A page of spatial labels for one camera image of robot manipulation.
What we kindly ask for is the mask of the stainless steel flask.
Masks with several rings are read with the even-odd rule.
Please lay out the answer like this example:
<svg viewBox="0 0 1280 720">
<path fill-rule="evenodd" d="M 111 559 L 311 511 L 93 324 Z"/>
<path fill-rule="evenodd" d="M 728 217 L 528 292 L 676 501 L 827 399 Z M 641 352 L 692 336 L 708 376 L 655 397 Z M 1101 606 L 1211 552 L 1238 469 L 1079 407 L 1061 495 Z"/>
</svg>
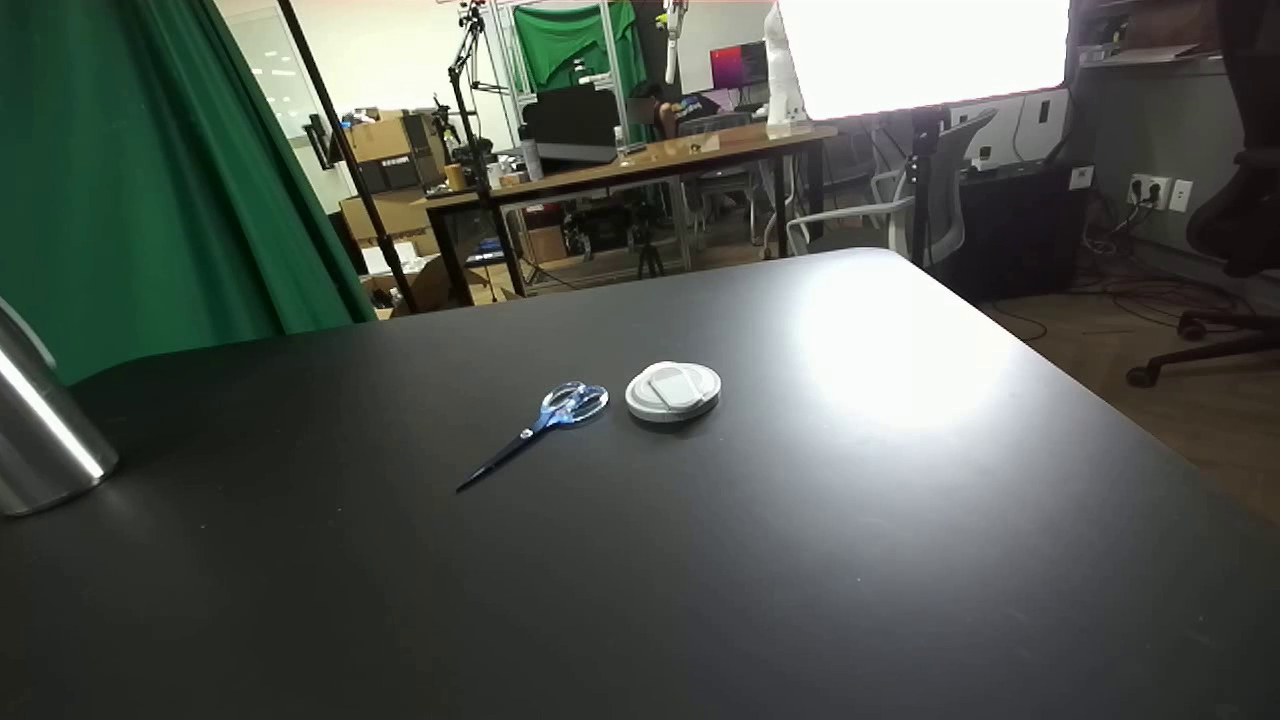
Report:
<svg viewBox="0 0 1280 720">
<path fill-rule="evenodd" d="M 0 299 L 0 517 L 31 517 L 93 492 L 119 451 L 57 382 L 31 324 Z"/>
</svg>

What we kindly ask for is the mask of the white round flask lid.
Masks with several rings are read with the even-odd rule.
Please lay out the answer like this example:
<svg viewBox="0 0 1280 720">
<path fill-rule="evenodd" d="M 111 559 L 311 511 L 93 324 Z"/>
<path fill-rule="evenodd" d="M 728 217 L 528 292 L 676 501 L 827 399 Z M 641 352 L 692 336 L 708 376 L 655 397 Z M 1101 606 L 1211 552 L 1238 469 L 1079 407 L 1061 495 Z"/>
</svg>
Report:
<svg viewBox="0 0 1280 720">
<path fill-rule="evenodd" d="M 655 359 L 623 389 L 641 425 L 687 425 L 720 399 L 726 382 L 708 364 Z"/>
</svg>

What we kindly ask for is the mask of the wooden background desk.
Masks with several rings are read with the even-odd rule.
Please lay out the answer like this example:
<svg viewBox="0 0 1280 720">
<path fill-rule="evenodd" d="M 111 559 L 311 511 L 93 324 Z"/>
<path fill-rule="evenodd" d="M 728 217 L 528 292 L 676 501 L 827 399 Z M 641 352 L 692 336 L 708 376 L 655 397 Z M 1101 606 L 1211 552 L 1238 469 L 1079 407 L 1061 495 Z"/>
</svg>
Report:
<svg viewBox="0 0 1280 720">
<path fill-rule="evenodd" d="M 631 183 L 669 183 L 669 182 L 684 182 L 684 178 L 731 167 L 731 166 L 765 166 L 773 182 L 783 182 L 783 162 L 788 156 L 819 162 L 826 139 L 834 139 L 834 128 L 819 128 L 819 126 L 802 126 L 802 128 L 746 126 L 746 128 L 717 128 L 717 133 L 679 136 L 679 139 L 655 139 L 608 166 L 573 167 L 545 182 L 516 182 L 494 192 L 433 195 L 425 202 L 425 217 L 436 236 L 442 264 L 448 273 L 448 299 L 454 304 L 473 299 L 464 282 L 464 257 L 454 231 L 454 220 L 464 213 L 483 213 L 499 230 L 505 213 L 520 206 L 554 206 L 565 195 L 614 192 Z M 505 230 L 499 230 L 499 260 L 508 264 L 514 283 L 520 283 L 516 253 Z"/>
</svg>

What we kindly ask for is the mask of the bright studio light panel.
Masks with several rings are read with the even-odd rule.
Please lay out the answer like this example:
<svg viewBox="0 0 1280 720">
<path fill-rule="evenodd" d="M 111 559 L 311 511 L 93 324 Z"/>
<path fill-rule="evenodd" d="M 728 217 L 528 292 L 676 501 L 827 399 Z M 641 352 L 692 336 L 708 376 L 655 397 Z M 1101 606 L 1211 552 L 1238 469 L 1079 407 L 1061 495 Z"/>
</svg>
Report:
<svg viewBox="0 0 1280 720">
<path fill-rule="evenodd" d="M 1074 0 L 779 0 L 817 121 L 1056 87 Z"/>
</svg>

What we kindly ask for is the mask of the green backdrop curtain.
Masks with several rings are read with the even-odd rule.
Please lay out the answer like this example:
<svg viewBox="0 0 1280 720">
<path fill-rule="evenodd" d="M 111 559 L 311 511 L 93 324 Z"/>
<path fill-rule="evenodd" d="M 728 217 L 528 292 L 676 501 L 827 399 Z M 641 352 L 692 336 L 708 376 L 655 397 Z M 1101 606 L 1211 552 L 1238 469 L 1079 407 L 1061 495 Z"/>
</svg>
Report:
<svg viewBox="0 0 1280 720">
<path fill-rule="evenodd" d="M 0 297 L 68 383 L 372 316 L 213 0 L 0 0 Z"/>
</svg>

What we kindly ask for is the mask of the black office chair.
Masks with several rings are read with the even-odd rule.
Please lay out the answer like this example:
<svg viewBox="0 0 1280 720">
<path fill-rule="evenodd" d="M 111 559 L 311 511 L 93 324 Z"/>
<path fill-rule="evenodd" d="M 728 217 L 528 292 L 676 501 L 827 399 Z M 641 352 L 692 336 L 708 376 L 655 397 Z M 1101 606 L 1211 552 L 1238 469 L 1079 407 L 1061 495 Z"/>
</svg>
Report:
<svg viewBox="0 0 1280 720">
<path fill-rule="evenodd" d="M 1225 260 L 1229 277 L 1280 268 L 1280 0 L 1215 0 L 1221 58 L 1244 128 L 1233 182 L 1189 220 L 1189 243 Z M 1160 352 L 1130 367 L 1131 389 L 1153 389 L 1165 367 L 1273 352 L 1280 322 L 1262 313 L 1185 313 L 1176 334 L 1199 340 L 1208 324 L 1250 336 Z"/>
</svg>

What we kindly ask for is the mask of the blue handled scissors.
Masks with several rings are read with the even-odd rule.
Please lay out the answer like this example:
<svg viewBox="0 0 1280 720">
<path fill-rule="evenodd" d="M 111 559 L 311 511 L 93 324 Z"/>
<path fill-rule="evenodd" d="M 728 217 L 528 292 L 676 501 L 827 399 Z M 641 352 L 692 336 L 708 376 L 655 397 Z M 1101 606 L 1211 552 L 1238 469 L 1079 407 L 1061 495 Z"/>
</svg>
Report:
<svg viewBox="0 0 1280 720">
<path fill-rule="evenodd" d="M 483 461 L 464 487 L 477 487 L 487 480 L 495 469 L 505 469 L 514 456 L 534 449 L 539 437 L 562 431 L 562 428 L 580 428 L 598 422 L 608 407 L 608 389 L 587 383 L 587 382 L 568 382 L 554 392 L 539 397 L 535 417 L 494 456 Z"/>
</svg>

